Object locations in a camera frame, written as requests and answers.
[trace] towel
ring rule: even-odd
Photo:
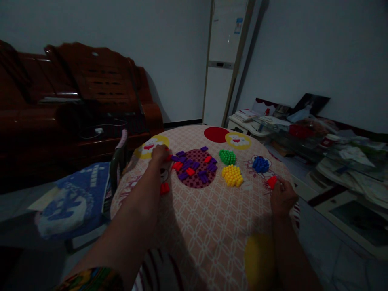
[[[109,164],[93,164],[55,182],[60,191],[37,223],[42,238],[72,239],[107,221],[102,209],[109,181]]]

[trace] yellow circle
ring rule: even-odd
[[[150,159],[153,149],[157,145],[162,144],[169,146],[169,139],[163,135],[154,135],[137,149],[135,149],[134,155],[142,160]]]
[[[251,139],[247,135],[237,131],[227,133],[225,139],[229,145],[238,150],[246,150],[250,148],[252,144]]]
[[[244,263],[249,289],[270,290],[276,274],[272,237],[266,234],[249,237],[245,246]]]

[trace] purple circle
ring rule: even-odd
[[[200,165],[198,169],[196,169],[194,175],[192,175],[191,177],[189,176],[182,181],[183,184],[191,188],[200,189],[209,186],[210,183],[213,182],[217,171],[215,171],[214,173],[207,171],[207,178],[209,179],[209,181],[205,184],[203,184],[200,177],[198,177],[198,173],[203,170],[206,170],[207,166],[209,165],[205,164],[205,159],[207,156],[210,156],[210,154],[208,152],[202,152],[200,149],[189,150],[186,152],[186,157],[188,160],[192,159],[194,162],[198,162]],[[179,175],[183,173],[184,170],[180,169],[176,172],[177,175]]]

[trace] white wall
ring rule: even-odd
[[[387,0],[270,0],[237,108],[304,93],[331,97],[323,117],[388,133]]]
[[[209,0],[2,0],[0,39],[30,53],[63,42],[106,46],[146,69],[164,122],[199,119],[210,6]]]

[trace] baseboard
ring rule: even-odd
[[[193,120],[185,120],[185,121],[177,121],[177,122],[168,122],[164,123],[163,126],[165,129],[171,128],[171,127],[179,127],[179,126],[185,126],[185,125],[193,125],[202,123],[202,119],[193,119]]]

